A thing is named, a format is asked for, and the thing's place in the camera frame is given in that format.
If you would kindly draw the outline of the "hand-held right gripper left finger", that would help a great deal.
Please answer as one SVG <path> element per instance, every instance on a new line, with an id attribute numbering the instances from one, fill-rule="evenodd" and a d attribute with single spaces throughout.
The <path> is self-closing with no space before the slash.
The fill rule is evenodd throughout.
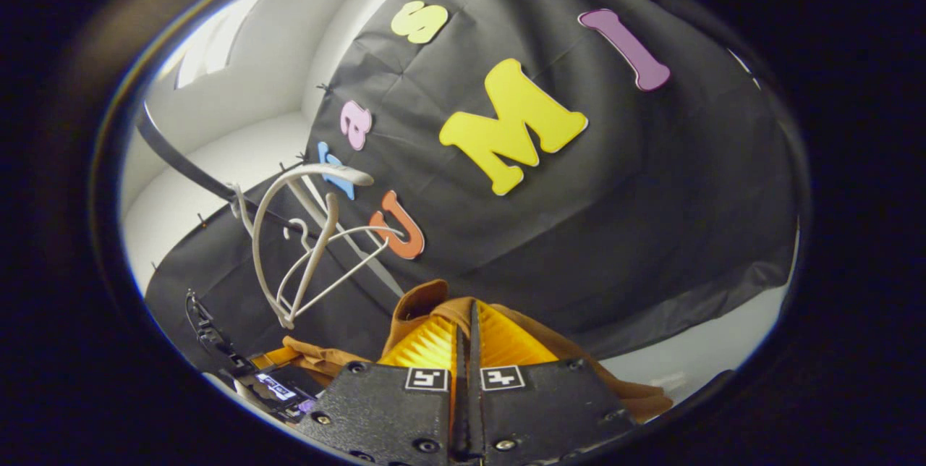
<path id="1" fill-rule="evenodd" d="M 376 363 L 345 365 L 298 432 L 377 466 L 450 466 L 463 344 L 427 318 Z"/>

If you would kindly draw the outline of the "black backdrop cloth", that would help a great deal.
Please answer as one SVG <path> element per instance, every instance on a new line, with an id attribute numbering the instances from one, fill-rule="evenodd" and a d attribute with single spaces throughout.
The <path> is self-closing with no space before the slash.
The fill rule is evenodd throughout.
<path id="1" fill-rule="evenodd" d="M 122 237 L 146 305 L 215 370 L 188 289 L 238 350 L 285 336 L 374 360 L 391 314 L 433 279 L 528 315 L 655 383 L 668 363 L 735 368 L 773 326 L 801 214 L 791 115 L 766 67 L 693 0 L 231 0 L 196 17 L 148 83 L 163 136 L 259 203 L 318 175 L 339 223 L 389 226 L 378 256 L 282 328 L 229 203 L 130 143 Z"/>

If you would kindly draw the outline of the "white plastic hanger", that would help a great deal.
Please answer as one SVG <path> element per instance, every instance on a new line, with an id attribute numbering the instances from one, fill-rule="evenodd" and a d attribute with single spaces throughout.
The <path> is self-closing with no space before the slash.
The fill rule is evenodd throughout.
<path id="1" fill-rule="evenodd" d="M 401 232 L 397 231 L 397 229 L 389 228 L 388 226 L 385 229 L 385 232 L 386 232 L 385 239 L 380 242 L 374 242 L 375 249 L 373 250 L 373 252 L 368 254 L 362 251 L 357 246 L 357 244 L 353 242 L 352 235 L 354 233 L 363 232 L 363 233 L 367 233 L 368 237 L 372 239 L 374 238 L 373 236 L 373 232 L 375 231 L 374 226 L 355 226 L 354 228 L 351 228 L 351 229 L 343 229 L 341 228 L 341 226 L 337 226 L 338 233 L 336 233 L 329 240 L 333 242 L 333 241 L 337 241 L 341 239 L 346 239 L 349 242 L 349 244 L 353 246 L 354 251 L 358 255 L 358 258 L 360 258 L 360 262 L 358 262 L 357 265 L 354 265 L 353 268 L 348 269 L 348 271 L 345 271 L 344 274 L 341 275 L 340 278 L 338 278 L 336 281 L 333 282 L 333 284 L 328 285 L 323 291 L 319 292 L 317 295 L 312 297 L 310 301 L 307 302 L 307 304 L 304 304 L 304 302 L 301 301 L 301 299 L 299 300 L 294 299 L 292 301 L 288 300 L 286 297 L 284 297 L 282 292 L 284 291 L 285 286 L 288 284 L 292 276 L 295 275 L 295 272 L 297 272 L 298 269 L 301 269 L 301 267 L 305 268 L 304 277 L 300 279 L 298 290 L 303 291 L 303 292 L 307 291 L 307 286 L 308 284 L 310 284 L 312 276 L 314 274 L 314 272 L 310 270 L 311 258 L 315 254 L 322 254 L 325 250 L 327 250 L 326 245 L 321 245 L 321 244 L 316 245 L 316 246 L 310 245 L 310 243 L 307 241 L 307 224 L 305 224 L 304 221 L 301 221 L 301 219 L 292 219 L 292 222 L 294 222 L 295 225 L 300 226 L 304 231 L 304 233 L 300 235 L 300 242 L 301 242 L 301 245 L 303 245 L 303 248 L 305 249 L 305 254 L 302 255 L 301 258 L 298 258 L 297 262 L 295 262 L 294 265 L 292 265 L 292 267 L 287 271 L 286 275 L 284 275 L 284 278 L 282 278 L 282 281 L 278 287 L 275 299 L 274 301 L 271 302 L 272 305 L 278 305 L 278 307 L 282 308 L 282 311 L 284 312 L 284 314 L 281 315 L 280 321 L 281 321 L 281 324 L 284 324 L 284 326 L 294 324 L 295 318 L 298 318 L 299 315 L 303 315 L 305 311 L 308 311 L 308 309 L 311 309 L 311 307 L 314 307 L 315 304 L 320 302 L 320 299 L 326 297 L 326 295 L 330 294 L 332 291 L 338 288 L 341 284 L 346 282 L 347 279 L 353 277 L 362 268 L 371 269 L 371 271 L 373 271 L 375 276 L 378 279 L 380 279 L 380 281 L 382 281 L 383 284 L 389 290 L 394 292 L 394 294 L 396 294 L 397 297 L 402 297 L 402 295 L 404 294 L 402 289 L 399 287 L 398 282 L 394 279 L 394 277 L 390 274 L 390 272 L 387 271 L 387 269 L 383 267 L 383 264 L 381 264 L 378 260 L 378 256 L 389 248 L 390 242 L 400 241 Z"/>
<path id="2" fill-rule="evenodd" d="M 273 314 L 276 316 L 281 327 L 287 330 L 294 329 L 295 321 L 297 321 L 297 318 L 295 318 L 294 324 L 284 326 L 284 324 L 281 324 L 280 321 L 281 315 L 284 314 L 282 308 L 278 307 L 278 305 L 271 304 L 271 302 L 275 299 L 280 284 L 274 290 L 271 289 L 271 285 L 268 284 L 267 276 L 264 272 L 263 258 L 261 255 L 262 244 L 260 238 L 263 232 L 263 222 L 265 221 L 266 216 L 269 215 L 269 205 L 271 204 L 271 201 L 276 195 L 278 195 L 279 192 L 281 192 L 282 189 L 284 189 L 284 187 L 287 187 L 301 202 L 303 208 L 307 210 L 308 213 L 310 213 L 311 218 L 318 223 L 318 226 L 320 226 L 320 233 L 318 233 L 318 236 L 315 238 L 314 242 L 310 242 L 308 239 L 307 226 L 307 241 L 311 246 L 321 244 L 326 245 L 328 249 L 328 246 L 331 244 L 329 239 L 338 233 L 337 226 L 340 226 L 339 202 L 333 193 L 328 193 L 327 196 L 321 197 L 317 193 L 317 190 L 314 188 L 312 183 L 307 183 L 307 188 L 302 189 L 300 183 L 301 180 L 313 175 L 342 179 L 350 185 L 358 185 L 362 187 L 370 186 L 373 184 L 372 176 L 356 169 L 351 169 L 351 167 L 347 166 L 331 164 L 310 164 L 307 166 L 295 167 L 295 169 L 282 172 L 282 174 L 271 183 L 268 191 L 265 192 L 265 195 L 257 204 L 257 209 L 255 209 L 255 212 L 252 213 L 250 213 L 247 209 L 248 206 L 250 206 L 250 203 L 248 202 L 248 199 L 246 199 L 242 189 L 238 185 L 232 185 L 231 187 L 232 192 L 234 192 L 235 199 L 231 205 L 231 209 L 234 212 L 234 215 L 237 216 L 238 219 L 241 219 L 242 225 L 245 227 L 245 231 L 251 237 L 252 264 L 254 264 L 255 275 L 257 276 L 259 289 L 268 302 L 269 307 L 271 308 Z M 287 231 L 294 231 L 295 228 L 298 227 L 294 224 L 294 222 L 292 222 L 292 219 L 284 221 L 284 228 L 287 229 Z M 314 277 L 318 268 L 320 268 L 322 256 L 324 256 L 325 253 L 326 250 L 322 254 L 315 254 L 312 256 L 310 261 L 310 270 L 314 272 L 312 278 Z M 294 299 L 301 299 L 304 304 L 307 304 L 307 302 L 317 294 L 312 295 L 311 298 L 307 298 L 305 296 L 307 291 L 303 292 L 298 290 L 300 279 L 304 277 L 304 269 L 304 267 L 301 267 L 301 269 L 298 269 L 298 271 L 295 272 L 295 275 L 292 276 L 288 284 L 285 286 L 282 294 L 290 301 Z"/>

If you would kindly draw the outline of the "display screen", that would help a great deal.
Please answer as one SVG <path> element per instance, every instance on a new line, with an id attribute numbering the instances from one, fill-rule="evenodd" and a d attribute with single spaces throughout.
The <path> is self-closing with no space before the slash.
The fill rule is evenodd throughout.
<path id="1" fill-rule="evenodd" d="M 307 370 L 297 366 L 259 371 L 250 388 L 272 415 L 285 420 L 300 420 L 324 390 Z"/>

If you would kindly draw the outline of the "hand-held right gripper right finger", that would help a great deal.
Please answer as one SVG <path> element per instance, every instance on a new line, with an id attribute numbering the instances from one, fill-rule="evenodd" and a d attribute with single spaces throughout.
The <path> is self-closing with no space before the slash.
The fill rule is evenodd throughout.
<path id="1" fill-rule="evenodd" d="M 467 456 L 476 466 L 564 466 L 637 427 L 584 358 L 549 356 L 482 302 L 470 320 Z"/>

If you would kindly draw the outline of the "brown jacket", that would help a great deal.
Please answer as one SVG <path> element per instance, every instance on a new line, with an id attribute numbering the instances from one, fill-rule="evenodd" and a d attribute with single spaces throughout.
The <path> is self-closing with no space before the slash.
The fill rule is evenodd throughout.
<path id="1" fill-rule="evenodd" d="M 391 315 L 390 333 L 381 354 L 386 356 L 428 318 L 440 317 L 459 324 L 463 333 L 470 335 L 470 322 L 465 320 L 465 314 L 474 301 L 474 297 L 451 297 L 449 285 L 443 279 L 434 279 L 408 291 Z M 661 387 L 619 380 L 578 344 L 528 315 L 501 304 L 492 304 L 490 307 L 539 341 L 553 356 L 585 358 L 608 389 L 628 407 L 637 422 L 648 422 L 674 406 L 674 401 Z M 281 349 L 258 358 L 260 364 L 295 364 L 304 368 L 321 386 L 327 386 L 334 380 L 347 363 L 362 360 L 363 357 L 347 351 L 303 343 L 289 335 L 282 339 Z"/>

